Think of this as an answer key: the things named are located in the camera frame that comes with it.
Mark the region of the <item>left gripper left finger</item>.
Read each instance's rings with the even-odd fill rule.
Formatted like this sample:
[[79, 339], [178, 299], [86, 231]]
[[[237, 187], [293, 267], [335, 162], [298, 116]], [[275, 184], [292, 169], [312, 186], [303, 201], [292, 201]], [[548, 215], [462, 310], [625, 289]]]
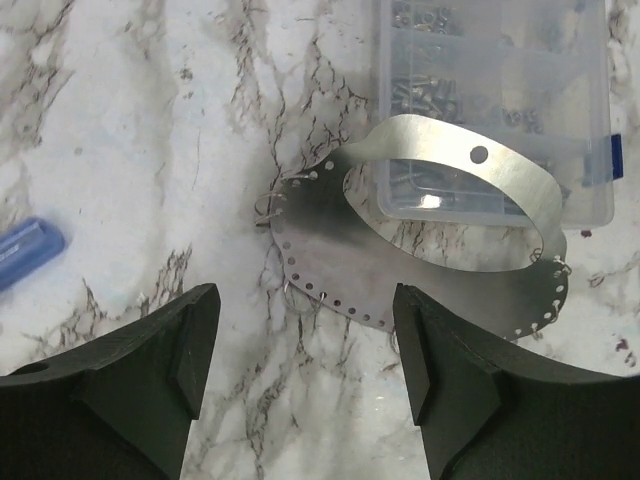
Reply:
[[211, 283], [1, 378], [4, 479], [177, 479], [204, 398]]

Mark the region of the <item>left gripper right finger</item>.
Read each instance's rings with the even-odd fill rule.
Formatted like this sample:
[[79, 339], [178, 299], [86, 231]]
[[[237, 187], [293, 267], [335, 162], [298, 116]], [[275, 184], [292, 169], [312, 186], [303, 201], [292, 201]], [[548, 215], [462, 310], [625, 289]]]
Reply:
[[639, 380], [560, 363], [398, 285], [393, 317], [434, 479], [635, 479]]

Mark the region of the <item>clear plastic screw box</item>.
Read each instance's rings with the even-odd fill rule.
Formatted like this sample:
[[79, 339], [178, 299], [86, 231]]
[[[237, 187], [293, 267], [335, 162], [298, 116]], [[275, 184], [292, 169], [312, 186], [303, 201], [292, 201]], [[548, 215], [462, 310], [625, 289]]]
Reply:
[[377, 114], [419, 114], [487, 136], [549, 172], [562, 224], [614, 215], [602, 1], [382, 1]]

